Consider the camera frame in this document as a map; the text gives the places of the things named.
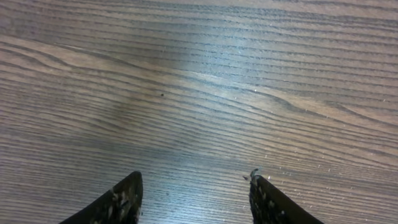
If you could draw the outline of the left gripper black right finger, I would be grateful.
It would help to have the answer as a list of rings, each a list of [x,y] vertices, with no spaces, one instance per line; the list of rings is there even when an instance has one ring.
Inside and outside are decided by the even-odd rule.
[[[249,203],[253,224],[323,224],[272,185],[259,169],[250,173]]]

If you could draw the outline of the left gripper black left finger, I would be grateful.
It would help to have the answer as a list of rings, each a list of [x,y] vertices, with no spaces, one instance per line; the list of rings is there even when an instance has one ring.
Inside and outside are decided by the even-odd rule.
[[[142,198],[142,174],[134,171],[60,224],[138,224]]]

